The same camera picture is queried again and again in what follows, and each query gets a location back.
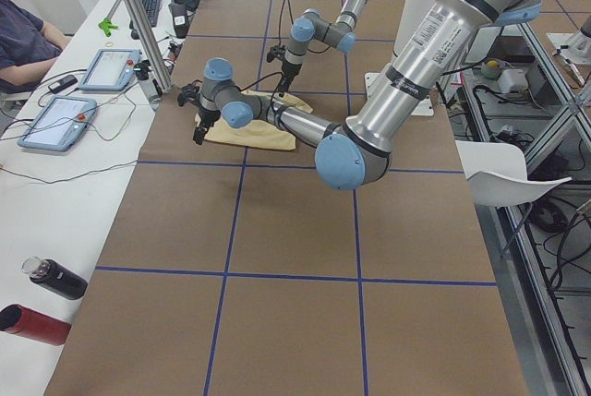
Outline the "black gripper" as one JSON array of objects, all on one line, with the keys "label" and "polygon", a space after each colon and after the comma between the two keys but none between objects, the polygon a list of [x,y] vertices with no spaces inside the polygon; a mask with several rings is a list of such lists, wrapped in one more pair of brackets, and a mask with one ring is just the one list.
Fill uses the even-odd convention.
[{"label": "black gripper", "polygon": [[299,74],[302,64],[294,64],[284,59],[282,63],[282,78],[278,83],[278,96],[282,98],[289,91],[290,85]]},{"label": "black gripper", "polygon": [[198,108],[198,116],[199,125],[195,127],[193,141],[198,145],[202,145],[207,135],[207,129],[214,126],[219,120],[219,111],[200,107]]}]

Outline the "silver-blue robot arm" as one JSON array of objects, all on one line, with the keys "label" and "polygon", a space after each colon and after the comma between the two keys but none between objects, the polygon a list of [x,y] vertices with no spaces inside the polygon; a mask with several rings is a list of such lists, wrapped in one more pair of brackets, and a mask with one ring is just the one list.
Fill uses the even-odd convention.
[{"label": "silver-blue robot arm", "polygon": [[287,44],[277,49],[270,58],[282,61],[282,78],[276,92],[283,96],[298,76],[313,40],[348,54],[355,41],[355,28],[368,0],[345,0],[337,19],[330,22],[315,9],[306,10],[296,18],[290,29]]},{"label": "silver-blue robot arm", "polygon": [[377,75],[363,108],[335,124],[283,102],[304,63],[311,41],[348,52],[368,0],[346,0],[329,23],[314,10],[297,18],[288,43],[270,52],[280,60],[282,77],[270,95],[247,95],[233,82],[231,64],[212,58],[204,68],[197,96],[201,142],[218,120],[231,128],[255,120],[292,134],[315,151],[320,178],[330,187],[353,190],[382,178],[391,165],[392,138],[439,78],[451,69],[467,41],[481,28],[536,18],[541,0],[434,0],[404,48]]}]

